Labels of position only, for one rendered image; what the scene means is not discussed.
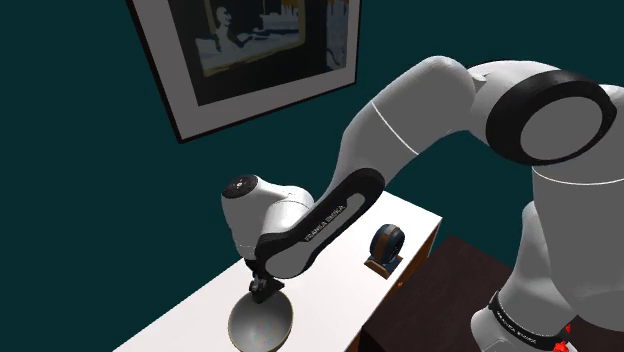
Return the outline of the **grey bowl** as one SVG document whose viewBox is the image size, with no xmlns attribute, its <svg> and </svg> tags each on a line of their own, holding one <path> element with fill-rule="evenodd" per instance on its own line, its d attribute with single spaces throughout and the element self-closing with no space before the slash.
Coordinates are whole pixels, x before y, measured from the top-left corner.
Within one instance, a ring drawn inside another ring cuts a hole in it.
<svg viewBox="0 0 624 352">
<path fill-rule="evenodd" d="M 281 291 L 262 303 L 247 293 L 230 312 L 228 336 L 240 352 L 276 352 L 288 339 L 293 318 L 291 301 Z"/>
</svg>

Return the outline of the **white-topped wooden table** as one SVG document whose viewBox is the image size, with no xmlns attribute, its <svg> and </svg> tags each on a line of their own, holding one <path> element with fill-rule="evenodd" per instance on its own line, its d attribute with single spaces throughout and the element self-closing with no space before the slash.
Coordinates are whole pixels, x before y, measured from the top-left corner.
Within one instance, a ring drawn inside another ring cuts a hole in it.
<svg viewBox="0 0 624 352">
<path fill-rule="evenodd" d="M 293 306 L 291 333 L 276 352 L 345 352 L 399 278 L 426 257 L 442 219 L 388 192 L 280 290 Z M 394 224 L 403 258 L 388 279 L 364 265 L 374 233 Z M 228 336 L 233 306 L 249 293 L 238 261 L 113 352 L 240 352 Z"/>
</svg>

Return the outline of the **dark disc on wooden base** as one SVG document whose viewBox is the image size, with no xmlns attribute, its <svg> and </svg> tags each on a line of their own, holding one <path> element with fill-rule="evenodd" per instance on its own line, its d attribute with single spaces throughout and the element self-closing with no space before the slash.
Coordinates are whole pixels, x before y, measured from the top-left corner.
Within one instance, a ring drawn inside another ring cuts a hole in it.
<svg viewBox="0 0 624 352">
<path fill-rule="evenodd" d="M 370 256 L 364 265 L 384 279 L 388 279 L 403 260 L 399 252 L 404 241 L 405 234 L 398 226 L 382 225 L 373 236 Z"/>
</svg>

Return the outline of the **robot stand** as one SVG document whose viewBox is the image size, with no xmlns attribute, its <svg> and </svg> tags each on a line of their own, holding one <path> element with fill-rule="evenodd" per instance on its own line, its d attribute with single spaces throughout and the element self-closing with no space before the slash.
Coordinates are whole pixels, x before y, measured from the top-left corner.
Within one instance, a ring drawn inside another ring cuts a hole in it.
<svg viewBox="0 0 624 352">
<path fill-rule="evenodd" d="M 495 320 L 487 308 L 500 292 L 505 313 L 525 329 L 555 335 L 571 326 L 578 352 L 624 352 L 624 332 L 577 317 L 539 263 L 530 279 L 455 236 L 421 262 L 363 325 L 358 352 L 481 352 Z"/>
</svg>

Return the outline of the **framed wall picture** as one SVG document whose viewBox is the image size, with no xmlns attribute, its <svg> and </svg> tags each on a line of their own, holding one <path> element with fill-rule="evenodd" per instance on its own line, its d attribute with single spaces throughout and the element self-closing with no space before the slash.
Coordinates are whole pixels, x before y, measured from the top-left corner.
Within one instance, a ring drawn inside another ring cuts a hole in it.
<svg viewBox="0 0 624 352">
<path fill-rule="evenodd" d="M 178 142 L 356 81 L 362 0 L 125 0 Z"/>
</svg>

